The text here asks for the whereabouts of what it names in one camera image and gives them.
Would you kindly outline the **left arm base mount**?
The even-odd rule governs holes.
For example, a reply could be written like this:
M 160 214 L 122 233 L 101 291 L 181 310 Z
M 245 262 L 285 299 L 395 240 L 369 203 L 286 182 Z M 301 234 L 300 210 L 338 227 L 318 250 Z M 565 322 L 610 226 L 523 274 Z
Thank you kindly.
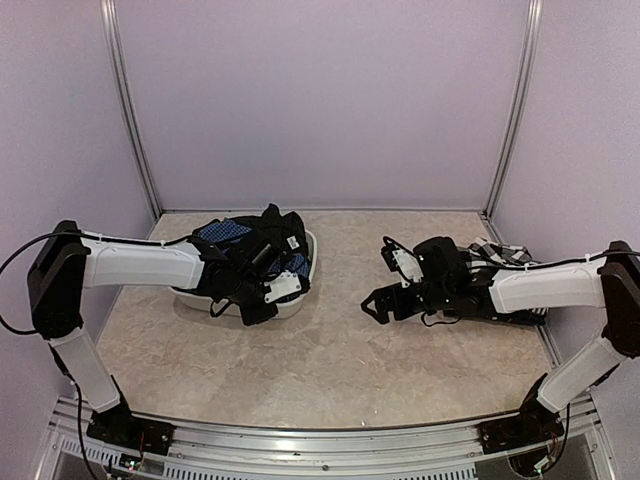
M 175 426 L 171 423 L 142 418 L 127 409 L 113 408 L 93 412 L 86 434 L 109 445 L 167 456 Z

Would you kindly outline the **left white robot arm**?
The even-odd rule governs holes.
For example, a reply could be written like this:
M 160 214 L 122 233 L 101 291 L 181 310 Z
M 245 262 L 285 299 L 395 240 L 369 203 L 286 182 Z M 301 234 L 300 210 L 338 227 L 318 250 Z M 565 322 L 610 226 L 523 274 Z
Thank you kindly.
M 227 250 L 198 237 L 180 242 L 112 239 L 59 223 L 45 235 L 27 285 L 33 327 L 67 369 L 102 430 L 121 445 L 140 434 L 137 418 L 107 371 L 81 316 L 84 290 L 103 286 L 169 286 L 239 306 L 245 324 L 274 317 L 276 302 L 299 283 L 286 274 L 270 277 L 278 251 L 258 233 Z

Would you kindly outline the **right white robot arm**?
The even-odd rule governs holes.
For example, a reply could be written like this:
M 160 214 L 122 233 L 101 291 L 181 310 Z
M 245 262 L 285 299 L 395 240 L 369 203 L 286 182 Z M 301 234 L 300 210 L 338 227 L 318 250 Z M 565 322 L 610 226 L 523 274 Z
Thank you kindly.
M 381 255 L 398 283 L 373 290 L 364 313 L 385 325 L 418 315 L 540 325 L 554 308 L 606 312 L 602 333 L 543 376 L 513 419 L 511 433 L 535 442 L 570 402 L 628 359 L 639 355 L 639 255 L 616 241 L 581 258 L 516 263 L 482 249 L 460 249 L 452 238 L 432 237 L 407 249 L 384 237 Z

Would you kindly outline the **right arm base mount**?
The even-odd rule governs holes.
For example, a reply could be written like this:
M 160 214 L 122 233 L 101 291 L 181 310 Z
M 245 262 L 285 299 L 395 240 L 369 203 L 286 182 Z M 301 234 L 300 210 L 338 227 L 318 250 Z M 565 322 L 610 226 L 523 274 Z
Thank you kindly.
M 478 431 L 484 454 L 518 449 L 565 434 L 560 415 L 545 408 L 520 411 L 517 415 L 482 422 Z

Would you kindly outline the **blue checked long sleeve shirt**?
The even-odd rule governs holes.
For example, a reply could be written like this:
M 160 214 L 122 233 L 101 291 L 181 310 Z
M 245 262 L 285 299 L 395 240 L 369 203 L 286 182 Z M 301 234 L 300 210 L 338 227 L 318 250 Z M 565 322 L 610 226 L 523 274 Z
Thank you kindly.
M 222 232 L 223 232 L 223 233 L 225 233 L 225 232 L 226 232 L 225 224 L 223 223 L 223 221 L 224 221 L 224 220 L 213 220 L 213 221 L 209 222 L 208 224 L 206 224 L 206 225 L 204 225 L 204 226 L 202 226 L 202 227 L 199 227 L 198 229 L 195 229 L 195 230 L 193 231 L 193 234 L 194 234 L 196 237 L 198 237 L 198 238 L 201 238 L 201 239 L 203 239 L 203 240 L 206 240 L 206 241 L 209 241 L 209 242 L 211 242 L 211 243 L 214 243 L 214 244 L 215 244 L 216 246 L 218 246 L 218 247 L 219 247 L 223 252 L 226 252 L 226 251 L 228 250 L 228 248 L 229 248 L 231 245 L 237 245 L 241 240 L 245 239 L 245 238 L 246 238 L 247 236 L 249 236 L 251 233 L 260 232 L 261 234 L 263 234 L 261 231 L 252 231 L 252 232 L 250 232 L 248 235 L 246 235 L 245 237 L 243 237 L 243 238 L 242 238 L 239 242 L 237 242 L 237 243 L 223 243 L 223 242 L 219 242 L 219 239 L 220 239 L 219 227 L 220 227 L 220 226 L 222 226 Z M 273 279 L 274 279 L 274 278 L 269 279 L 269 278 L 267 278 L 267 277 L 266 277 L 267 270 L 266 270 L 263 274 L 261 274 L 261 275 L 260 275 L 260 278 L 261 278 L 263 281 L 273 280 Z M 309 280 L 308 280 L 308 281 L 306 281 L 304 278 L 300 277 L 300 281 L 301 281 L 301 284 L 302 284 L 302 293 L 301 293 L 301 294 L 307 293 L 307 292 L 309 291 L 309 289 L 310 289 L 310 283 L 309 283 Z M 280 299 L 280 300 L 281 300 L 282 302 L 288 302 L 288 301 L 290 301 L 290 300 L 292 300 L 292 299 L 296 298 L 297 296 L 298 296 L 298 295 L 291 295 L 291 296 L 290 296 L 290 297 L 288 297 L 288 298 L 282 298 L 282 299 Z

